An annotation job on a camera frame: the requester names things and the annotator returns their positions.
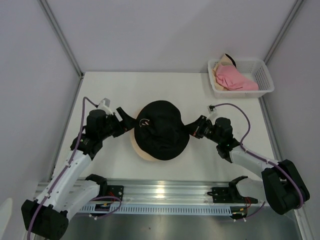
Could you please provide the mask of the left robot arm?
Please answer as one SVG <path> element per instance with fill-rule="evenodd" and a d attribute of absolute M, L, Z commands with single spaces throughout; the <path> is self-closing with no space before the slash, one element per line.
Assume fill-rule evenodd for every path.
<path fill-rule="evenodd" d="M 81 187 L 71 192 L 80 174 L 93 161 L 108 137 L 119 137 L 131 130 L 136 120 L 117 108 L 122 120 L 113 112 L 94 109 L 87 117 L 81 118 L 78 136 L 70 146 L 70 154 L 47 187 L 34 199 L 26 200 L 21 207 L 27 230 L 49 240 L 59 240 L 65 234 L 70 220 L 88 202 L 94 200 L 116 200 L 119 197 L 108 195 L 107 179 L 91 174 Z"/>

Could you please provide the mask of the cream bucket hat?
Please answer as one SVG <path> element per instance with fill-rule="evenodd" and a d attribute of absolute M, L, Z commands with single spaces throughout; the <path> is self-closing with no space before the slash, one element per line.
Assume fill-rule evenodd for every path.
<path fill-rule="evenodd" d="M 145 161 L 149 161 L 149 162 L 156 162 L 158 159 L 152 157 L 150 154 L 148 154 L 147 152 L 143 151 L 137 144 L 136 139 L 135 139 L 135 129 L 133 128 L 132 130 L 130 130 L 130 142 L 131 145 L 134 149 L 134 151 L 137 153 L 137 155 L 142 158 Z"/>

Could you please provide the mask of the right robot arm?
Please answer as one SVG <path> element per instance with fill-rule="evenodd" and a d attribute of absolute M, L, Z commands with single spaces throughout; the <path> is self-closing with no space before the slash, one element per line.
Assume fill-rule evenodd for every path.
<path fill-rule="evenodd" d="M 231 121 L 219 117 L 214 123 L 205 116 L 185 126 L 185 130 L 197 139 L 207 138 L 217 144 L 219 156 L 249 170 L 261 181 L 253 181 L 248 177 L 228 189 L 228 197 L 233 202 L 241 201 L 249 190 L 248 184 L 256 188 L 255 199 L 260 199 L 279 215 L 300 208 L 310 199 L 310 193 L 302 180 L 295 164 L 286 159 L 280 162 L 258 155 L 234 138 Z"/>

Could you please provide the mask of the black bucket hat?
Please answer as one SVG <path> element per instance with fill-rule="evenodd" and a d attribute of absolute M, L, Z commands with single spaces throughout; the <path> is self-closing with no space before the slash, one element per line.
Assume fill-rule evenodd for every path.
<path fill-rule="evenodd" d="M 134 140 L 151 157 L 169 161 L 185 150 L 190 135 L 182 122 L 180 110 L 169 101 L 157 100 L 138 113 Z"/>

